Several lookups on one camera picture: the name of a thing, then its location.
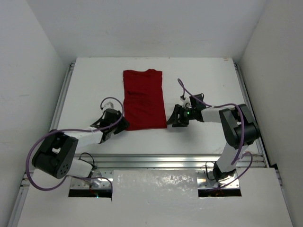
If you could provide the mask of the red t shirt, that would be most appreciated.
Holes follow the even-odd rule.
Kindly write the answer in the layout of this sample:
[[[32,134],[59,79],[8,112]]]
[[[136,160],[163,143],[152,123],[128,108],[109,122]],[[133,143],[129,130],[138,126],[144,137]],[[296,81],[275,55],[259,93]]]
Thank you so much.
[[[125,70],[124,110],[128,131],[167,128],[162,91],[162,71]]]

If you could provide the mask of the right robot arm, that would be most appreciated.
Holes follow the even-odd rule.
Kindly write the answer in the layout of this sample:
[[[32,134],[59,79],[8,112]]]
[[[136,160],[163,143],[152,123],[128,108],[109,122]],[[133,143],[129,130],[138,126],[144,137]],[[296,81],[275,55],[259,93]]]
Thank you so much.
[[[212,174],[216,182],[236,171],[238,160],[247,147],[260,137],[260,129],[246,104],[237,107],[207,107],[204,94],[181,97],[183,104],[176,104],[167,120],[173,127],[187,127],[191,120],[219,123],[222,126],[226,145],[215,162]]]

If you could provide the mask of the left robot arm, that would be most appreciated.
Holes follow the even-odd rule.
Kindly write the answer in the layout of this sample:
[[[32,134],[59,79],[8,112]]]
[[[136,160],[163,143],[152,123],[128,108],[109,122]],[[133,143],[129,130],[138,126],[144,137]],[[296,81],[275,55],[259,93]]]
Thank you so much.
[[[129,126],[120,111],[108,108],[87,129],[52,131],[35,153],[32,165],[56,179],[62,179],[70,171],[77,150],[104,143],[111,135],[119,134]]]

